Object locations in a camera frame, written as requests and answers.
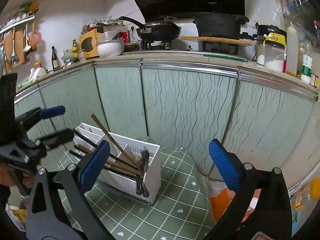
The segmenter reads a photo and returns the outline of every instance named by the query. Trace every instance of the white utensil holder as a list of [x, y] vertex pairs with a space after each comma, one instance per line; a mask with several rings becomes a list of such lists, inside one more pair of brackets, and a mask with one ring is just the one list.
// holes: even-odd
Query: white utensil holder
[[[101, 129], [92, 125], [88, 125], [86, 123], [81, 123], [76, 128], [76, 130], [97, 145], [99, 145], [99, 143], [102, 140], [106, 140], [110, 144], [110, 154], [113, 154], [114, 156], [117, 156], [119, 159], [131, 164], [131, 162], [125, 156], [122, 155], [120, 150], [116, 148], [116, 146], [109, 140], [109, 138], [104, 134], [104, 132]], [[143, 182], [149, 191], [149, 196], [143, 197], [142, 195], [137, 195], [136, 181], [134, 179], [124, 177], [112, 171], [102, 170], [98, 179], [103, 183], [109, 184], [110, 186], [119, 189], [120, 191], [126, 193], [126, 195], [130, 195], [135, 199], [141, 200], [145, 203], [152, 205], [156, 199], [156, 195], [161, 185], [160, 152], [158, 154], [160, 146], [148, 142], [138, 141], [111, 132], [110, 135], [133, 159], [135, 159], [138, 156], [141, 156], [140, 153], [145, 149], [145, 147], [148, 148], [148, 151], [150, 153], [149, 167], [147, 172], [145, 172], [143, 176]], [[76, 135], [73, 141], [75, 144], [80, 144], [86, 147], [87, 149], [94, 151], [93, 146], [91, 146], [90, 144], [88, 144]], [[120, 163], [112, 157], [110, 157], [109, 160], [117, 164]], [[121, 171], [122, 173], [127, 173], [126, 171], [120, 170], [108, 164], [106, 164], [106, 166], [111, 167], [114, 170]]]

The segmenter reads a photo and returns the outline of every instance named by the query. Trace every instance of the yellow bottle cap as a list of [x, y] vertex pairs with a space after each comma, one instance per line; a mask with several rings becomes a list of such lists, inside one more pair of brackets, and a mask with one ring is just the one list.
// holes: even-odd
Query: yellow bottle cap
[[320, 178], [315, 178], [310, 186], [310, 197], [312, 200], [320, 198]]

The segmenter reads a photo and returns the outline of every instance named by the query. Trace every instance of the chopstick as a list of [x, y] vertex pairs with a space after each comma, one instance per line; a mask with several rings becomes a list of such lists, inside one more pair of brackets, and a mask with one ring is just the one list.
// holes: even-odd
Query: chopstick
[[[79, 138], [81, 138], [82, 140], [84, 140], [86, 143], [90, 144], [91, 146], [93, 146], [93, 147], [95, 147], [95, 148], [98, 147], [98, 145], [96, 145], [94, 142], [92, 142], [91, 140], [89, 140], [87, 137], [83, 136], [83, 135], [82, 135], [81, 133], [79, 133], [77, 130], [73, 129], [73, 132], [74, 132]], [[75, 148], [76, 148], [77, 150], [81, 151], [81, 152], [84, 152], [84, 153], [91, 153], [91, 151], [90, 151], [88, 148], [84, 147], [84, 146], [81, 145], [81, 144], [76, 145]], [[130, 168], [133, 168], [133, 169], [135, 169], [135, 170], [138, 171], [138, 169], [137, 169], [135, 166], [133, 166], [133, 165], [131, 165], [131, 164], [129, 164], [129, 163], [127, 163], [127, 162], [119, 159], [118, 157], [114, 156], [113, 154], [110, 154], [110, 157], [112, 157], [112, 158], [114, 158], [115, 160], [117, 160], [117, 161], [119, 161], [119, 162], [121, 162], [121, 163], [129, 166]]]
[[92, 114], [91, 118], [95, 121], [95, 123], [99, 126], [99, 128], [105, 133], [105, 135], [109, 138], [109, 140], [118, 148], [118, 150], [124, 155], [126, 156], [130, 162], [137, 166], [137, 164], [135, 163], [134, 159], [132, 159], [123, 149], [122, 147], [116, 142], [116, 140], [111, 136], [111, 134], [107, 131], [106, 128], [103, 127], [102, 123], [98, 120], [98, 118]]
[[[92, 151], [90, 151], [89, 149], [87, 149], [86, 147], [84, 147], [84, 146], [81, 145], [81, 144], [77, 144], [77, 145], [75, 145], [74, 147], [75, 147], [77, 150], [79, 150], [79, 151], [81, 151], [81, 152], [83, 152], [83, 153], [85, 153], [85, 154], [90, 154], [90, 153], [92, 153]], [[123, 160], [119, 159], [118, 157], [114, 156], [113, 154], [110, 154], [110, 157], [112, 157], [112, 158], [114, 158], [115, 160], [117, 160], [117, 161], [119, 161], [119, 162], [121, 162], [121, 163], [129, 166], [130, 168], [135, 169], [135, 170], [138, 171], [138, 169], [137, 169], [136, 167], [130, 165], [129, 163], [126, 163], [125, 161], [123, 161]], [[122, 165], [119, 165], [119, 164], [117, 164], [117, 163], [113, 163], [112, 161], [109, 161], [109, 160], [108, 160], [107, 163], [108, 163], [109, 165], [114, 166], [114, 167], [117, 167], [117, 168], [119, 168], [119, 169], [121, 169], [121, 170], [128, 171], [128, 172], [132, 172], [132, 173], [135, 173], [135, 174], [137, 174], [137, 175], [141, 175], [141, 176], [142, 176], [141, 173], [138, 173], [137, 171], [130, 170], [130, 169], [128, 169], [128, 168], [126, 168], [126, 167], [124, 167], [124, 166], [122, 166]]]
[[[75, 152], [72, 151], [72, 150], [69, 150], [69, 153], [70, 153], [71, 155], [79, 158], [79, 159], [82, 159], [82, 158], [83, 158], [83, 156], [81, 156], [81, 155], [78, 154], [78, 153], [75, 153]], [[135, 179], [135, 178], [136, 178], [136, 176], [133, 176], [133, 175], [130, 175], [130, 174], [126, 174], [126, 173], [123, 173], [123, 172], [121, 172], [121, 171], [116, 171], [116, 170], [110, 169], [110, 168], [108, 168], [108, 167], [103, 167], [103, 169], [106, 170], [106, 171], [114, 172], [114, 173], [119, 174], [119, 175], [121, 175], [121, 176], [127, 176], [127, 177], [129, 177], [129, 178], [131, 178], [131, 179]]]

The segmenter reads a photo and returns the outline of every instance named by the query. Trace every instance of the kitchen cabinet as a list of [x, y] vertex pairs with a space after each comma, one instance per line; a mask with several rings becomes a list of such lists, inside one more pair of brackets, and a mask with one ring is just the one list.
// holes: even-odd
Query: kitchen cabinet
[[64, 115], [52, 118], [57, 130], [73, 129], [82, 122], [96, 126], [90, 117], [92, 113], [107, 127], [91, 65], [57, 75], [55, 79], [48, 83], [43, 81], [39, 86], [47, 108], [59, 105], [66, 108]]
[[103, 64], [96, 68], [101, 101], [110, 131], [130, 138], [146, 136], [140, 63], [136, 62], [133, 67], [114, 65]]
[[[21, 97], [20, 100], [18, 98], [16, 99], [16, 103], [14, 105], [15, 116], [24, 114], [25, 112], [36, 107], [41, 107], [42, 109], [45, 108], [39, 89], [35, 89], [29, 92], [26, 96]], [[35, 139], [53, 132], [55, 132], [55, 130], [50, 120], [47, 119], [38, 122], [27, 132], [27, 135], [29, 139], [35, 141]], [[42, 159], [40, 166], [46, 168], [49, 171], [56, 171], [58, 165], [60, 164], [59, 160], [63, 156], [65, 150], [66, 148], [62, 145], [57, 149], [48, 151], [47, 156]]]
[[[256, 169], [280, 167], [299, 140], [313, 104], [280, 90], [242, 82], [224, 147]], [[217, 176], [213, 169], [211, 177]]]
[[207, 174], [213, 164], [208, 145], [223, 137], [236, 79], [148, 69], [148, 64], [143, 64], [142, 74], [149, 136], [168, 148], [187, 149], [199, 170]]

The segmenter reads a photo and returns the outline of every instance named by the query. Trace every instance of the wooden cutting board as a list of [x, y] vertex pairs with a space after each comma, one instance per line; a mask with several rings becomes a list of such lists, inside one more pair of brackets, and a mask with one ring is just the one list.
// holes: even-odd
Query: wooden cutting board
[[231, 44], [237, 44], [237, 45], [253, 46], [253, 43], [249, 42], [249, 41], [241, 41], [241, 40], [227, 39], [227, 38], [182, 36], [182, 37], [180, 37], [180, 39], [182, 39], [182, 40], [200, 40], [200, 41], [220, 41], [220, 42], [224, 42], [224, 43], [231, 43]]
[[24, 54], [23, 54], [23, 30], [15, 32], [14, 39], [14, 48], [15, 53], [19, 57], [19, 62], [16, 65], [10, 65], [10, 58], [12, 55], [12, 33], [7, 35], [4, 40], [4, 50], [7, 55], [7, 61], [5, 62], [7, 71], [12, 70], [13, 68], [24, 63]]

